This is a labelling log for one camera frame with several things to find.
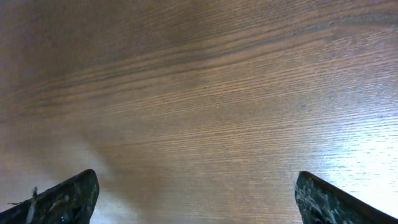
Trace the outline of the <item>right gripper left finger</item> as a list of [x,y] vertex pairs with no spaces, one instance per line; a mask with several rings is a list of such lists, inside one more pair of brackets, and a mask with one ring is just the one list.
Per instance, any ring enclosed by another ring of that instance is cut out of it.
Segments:
[[1,212],[1,224],[89,224],[100,194],[96,172],[87,169]]

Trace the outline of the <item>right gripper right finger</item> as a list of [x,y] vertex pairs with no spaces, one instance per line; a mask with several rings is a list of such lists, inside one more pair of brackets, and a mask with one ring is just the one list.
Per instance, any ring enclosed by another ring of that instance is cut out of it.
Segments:
[[299,172],[295,202],[304,224],[397,224],[397,218],[307,171]]

